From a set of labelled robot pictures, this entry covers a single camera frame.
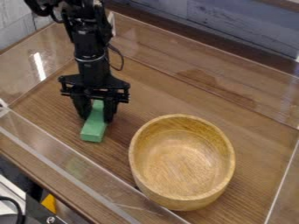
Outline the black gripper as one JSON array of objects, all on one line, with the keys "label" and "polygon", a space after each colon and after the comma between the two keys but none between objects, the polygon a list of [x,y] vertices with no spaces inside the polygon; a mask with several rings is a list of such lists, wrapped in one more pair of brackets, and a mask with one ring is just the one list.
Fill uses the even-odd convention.
[{"label": "black gripper", "polygon": [[113,76],[107,57],[95,60],[76,59],[79,72],[59,77],[60,94],[69,96],[79,117],[88,119],[91,99],[104,101],[104,121],[111,123],[117,103],[128,103],[129,83]]}]

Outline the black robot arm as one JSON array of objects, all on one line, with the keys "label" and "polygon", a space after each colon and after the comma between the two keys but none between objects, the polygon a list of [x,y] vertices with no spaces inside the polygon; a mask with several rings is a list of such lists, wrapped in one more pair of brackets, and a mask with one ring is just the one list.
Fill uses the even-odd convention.
[{"label": "black robot arm", "polygon": [[117,105],[129,101],[129,83],[113,76],[108,52],[113,37],[104,0],[24,0],[40,17],[64,25],[73,44],[79,72],[59,77],[60,94],[72,99],[79,116],[89,117],[92,102],[103,102],[103,119],[113,121]]}]

